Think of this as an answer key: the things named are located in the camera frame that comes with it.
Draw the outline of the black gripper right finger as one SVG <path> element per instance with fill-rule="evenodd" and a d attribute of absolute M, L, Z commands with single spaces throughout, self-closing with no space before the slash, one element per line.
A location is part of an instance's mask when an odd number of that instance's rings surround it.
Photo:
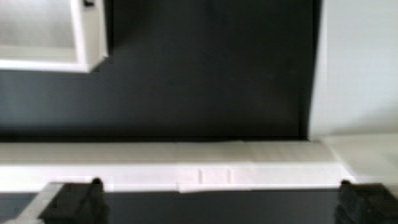
<path fill-rule="evenodd" d="M 333 224 L 398 224 L 398 198 L 380 183 L 340 181 Z"/>

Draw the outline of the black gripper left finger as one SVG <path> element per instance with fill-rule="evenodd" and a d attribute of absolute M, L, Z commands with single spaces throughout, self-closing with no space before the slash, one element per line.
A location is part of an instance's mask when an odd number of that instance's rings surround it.
<path fill-rule="evenodd" d="M 17 215 L 15 224 L 108 224 L 101 179 L 86 183 L 51 182 Z"/>

